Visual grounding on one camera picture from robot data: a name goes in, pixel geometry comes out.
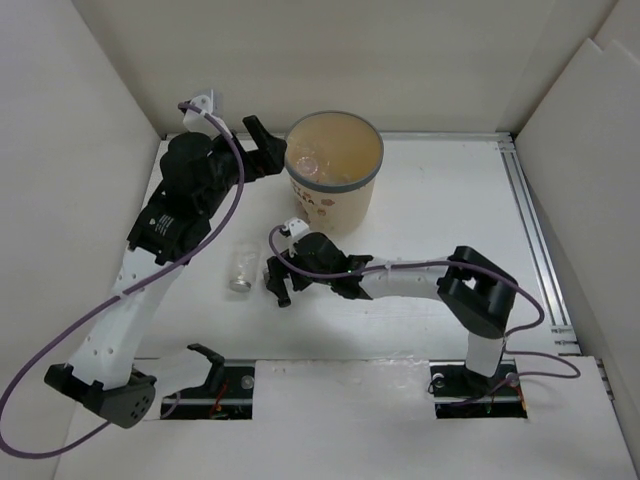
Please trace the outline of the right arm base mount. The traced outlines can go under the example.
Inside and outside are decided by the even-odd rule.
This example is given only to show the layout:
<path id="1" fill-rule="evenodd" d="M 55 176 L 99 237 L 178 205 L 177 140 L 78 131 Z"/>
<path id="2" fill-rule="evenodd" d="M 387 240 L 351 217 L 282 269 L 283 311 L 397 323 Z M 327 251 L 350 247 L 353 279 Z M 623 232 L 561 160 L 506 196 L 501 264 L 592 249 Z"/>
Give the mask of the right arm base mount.
<path id="1" fill-rule="evenodd" d="M 502 384 L 517 374 L 513 360 L 502 361 L 491 378 L 471 372 L 462 361 L 429 363 L 427 392 L 437 419 L 494 419 L 528 417 L 518 384 Z"/>

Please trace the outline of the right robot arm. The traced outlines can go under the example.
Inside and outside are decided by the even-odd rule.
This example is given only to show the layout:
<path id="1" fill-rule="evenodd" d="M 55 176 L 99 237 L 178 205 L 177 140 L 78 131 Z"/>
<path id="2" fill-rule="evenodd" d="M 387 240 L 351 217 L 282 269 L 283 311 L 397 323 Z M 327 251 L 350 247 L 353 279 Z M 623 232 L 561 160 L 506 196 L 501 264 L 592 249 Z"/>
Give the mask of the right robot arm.
<path id="1" fill-rule="evenodd" d="M 347 255 L 325 234 L 282 226 L 268 237 L 266 287 L 280 307 L 291 304 L 290 291 L 313 284 L 327 286 L 347 300 L 418 298 L 443 303 L 467 330 L 462 381 L 483 394 L 499 379 L 498 366 L 517 281 L 468 246 L 443 259 L 391 262 L 371 255 Z"/>

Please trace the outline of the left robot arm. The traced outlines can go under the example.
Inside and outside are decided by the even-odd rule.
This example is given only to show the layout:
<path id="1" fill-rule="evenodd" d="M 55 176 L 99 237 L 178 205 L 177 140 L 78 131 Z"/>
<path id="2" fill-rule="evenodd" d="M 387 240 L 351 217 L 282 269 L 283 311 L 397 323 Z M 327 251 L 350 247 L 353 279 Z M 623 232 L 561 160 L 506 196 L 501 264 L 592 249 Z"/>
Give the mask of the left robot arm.
<path id="1" fill-rule="evenodd" d="M 151 410 L 157 397 L 193 388 L 216 394 L 224 383 L 223 356 L 192 343 L 148 370 L 134 358 L 171 284 L 203 245 L 210 220 L 227 194 L 246 183 L 279 174 L 285 140 L 270 134 L 255 116 L 243 120 L 256 147 L 238 139 L 182 133 L 159 161 L 161 180 L 127 237 L 119 276 L 112 288 L 117 302 L 100 313 L 78 350 L 64 364 L 51 366 L 47 385 L 121 428 L 131 428 Z"/>

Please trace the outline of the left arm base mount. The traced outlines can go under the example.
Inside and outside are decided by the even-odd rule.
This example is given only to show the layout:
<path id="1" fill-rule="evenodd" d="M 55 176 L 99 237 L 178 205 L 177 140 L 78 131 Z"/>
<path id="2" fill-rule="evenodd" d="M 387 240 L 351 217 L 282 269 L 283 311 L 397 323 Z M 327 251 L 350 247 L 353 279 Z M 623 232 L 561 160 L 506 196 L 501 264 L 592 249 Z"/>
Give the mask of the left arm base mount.
<path id="1" fill-rule="evenodd" d="M 254 361 L 232 360 L 199 343 L 187 346 L 209 369 L 201 383 L 167 395 L 160 404 L 160 420 L 251 420 L 255 387 Z"/>

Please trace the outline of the clear bottle white cap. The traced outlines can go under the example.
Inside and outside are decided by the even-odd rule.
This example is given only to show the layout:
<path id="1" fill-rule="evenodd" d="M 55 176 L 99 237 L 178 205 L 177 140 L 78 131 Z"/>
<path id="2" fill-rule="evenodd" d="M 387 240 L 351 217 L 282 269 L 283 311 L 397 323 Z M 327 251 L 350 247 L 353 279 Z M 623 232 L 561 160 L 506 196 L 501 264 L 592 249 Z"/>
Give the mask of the clear bottle white cap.
<path id="1" fill-rule="evenodd" d="M 288 153 L 288 158 L 294 171 L 310 181 L 318 182 L 326 173 L 325 155 L 314 145 L 294 145 Z"/>

